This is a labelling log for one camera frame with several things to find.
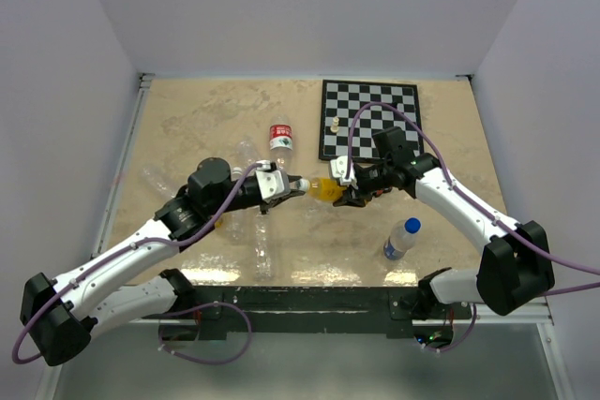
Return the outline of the yellow tea bottle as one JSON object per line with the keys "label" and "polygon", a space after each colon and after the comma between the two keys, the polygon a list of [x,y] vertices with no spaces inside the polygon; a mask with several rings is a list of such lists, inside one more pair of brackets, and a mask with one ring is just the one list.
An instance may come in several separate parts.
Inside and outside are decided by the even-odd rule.
{"label": "yellow tea bottle", "polygon": [[339,185],[335,180],[321,177],[302,178],[299,186],[311,198],[328,203],[341,199],[346,191],[346,187]]}

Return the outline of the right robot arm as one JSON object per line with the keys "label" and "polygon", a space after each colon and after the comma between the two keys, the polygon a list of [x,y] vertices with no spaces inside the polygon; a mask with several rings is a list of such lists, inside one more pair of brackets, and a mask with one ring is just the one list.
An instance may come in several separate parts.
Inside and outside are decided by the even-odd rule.
{"label": "right robot arm", "polygon": [[506,316],[554,287],[541,225],[520,223],[484,203],[439,158],[415,155],[398,127],[377,132],[374,142],[380,157],[368,167],[348,156],[330,161],[331,178],[345,189],[335,204],[364,207],[380,191],[402,190],[443,216],[481,256],[476,270],[441,269],[420,280],[417,305],[424,316],[439,318],[460,302],[484,304]]}

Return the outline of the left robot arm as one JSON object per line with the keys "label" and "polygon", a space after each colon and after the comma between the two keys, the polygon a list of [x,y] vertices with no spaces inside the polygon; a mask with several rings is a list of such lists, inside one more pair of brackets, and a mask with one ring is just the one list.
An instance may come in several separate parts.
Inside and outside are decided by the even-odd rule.
{"label": "left robot arm", "polygon": [[176,195],[120,244],[55,277],[38,273],[23,288],[23,329],[12,350],[16,364],[27,364],[20,347],[31,337],[48,366],[65,363],[101,333],[133,319],[169,313],[187,316],[194,290],[178,271],[132,287],[129,281],[165,259],[185,251],[212,232],[225,213],[259,208],[262,213],[308,192],[309,182],[289,175],[269,160],[250,164],[237,177],[227,161],[201,161]]}

